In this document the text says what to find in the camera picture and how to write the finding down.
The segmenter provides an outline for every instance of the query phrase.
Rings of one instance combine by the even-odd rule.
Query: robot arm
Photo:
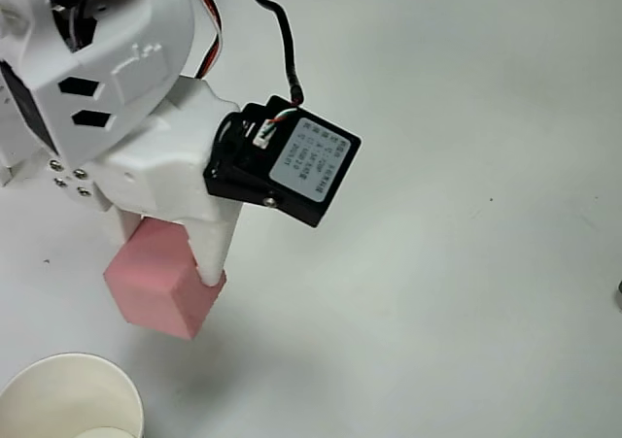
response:
[[[204,1],[219,35],[190,79],[180,76],[193,39],[190,0],[0,0],[10,95],[7,114],[0,104],[0,173],[44,148],[51,180],[105,213],[109,235],[124,245],[107,279],[125,317],[186,337],[222,288],[242,202],[317,226],[361,144],[300,107],[292,32],[269,0],[258,1],[282,26],[292,101],[273,97],[240,112],[219,99],[202,77],[221,48],[221,18]],[[155,273],[168,280],[150,286]],[[135,284],[140,275],[151,276]],[[153,303],[155,294],[166,300]],[[184,329],[158,324],[167,310]]]

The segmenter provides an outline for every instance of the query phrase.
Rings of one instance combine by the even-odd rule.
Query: white table surface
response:
[[[218,1],[215,90],[287,94],[273,16]],[[104,355],[149,438],[620,436],[622,1],[280,1],[307,108],[364,139],[322,227],[246,209],[188,343],[122,321],[95,213],[0,190],[0,383]]]

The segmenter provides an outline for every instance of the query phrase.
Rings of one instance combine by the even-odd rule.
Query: screw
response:
[[[60,161],[57,161],[55,159],[50,161],[50,169],[52,169],[53,171],[57,173],[60,173],[61,171],[65,170],[65,168],[62,167],[62,164],[60,164]]]
[[[276,201],[276,199],[272,198],[272,197],[267,197],[265,199],[263,199],[263,205],[265,205],[265,207],[267,208],[279,208],[279,202]]]
[[[80,181],[86,181],[88,179],[88,173],[84,169],[77,169],[74,171],[74,176]]]

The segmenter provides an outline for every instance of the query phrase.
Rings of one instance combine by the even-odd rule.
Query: pink block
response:
[[[201,283],[180,224],[144,219],[104,274],[124,318],[146,328],[193,339],[218,299],[218,286]]]

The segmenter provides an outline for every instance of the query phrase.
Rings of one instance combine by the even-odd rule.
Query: paper cup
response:
[[[144,428],[136,386],[94,355],[41,360],[0,393],[2,438],[144,438]]]

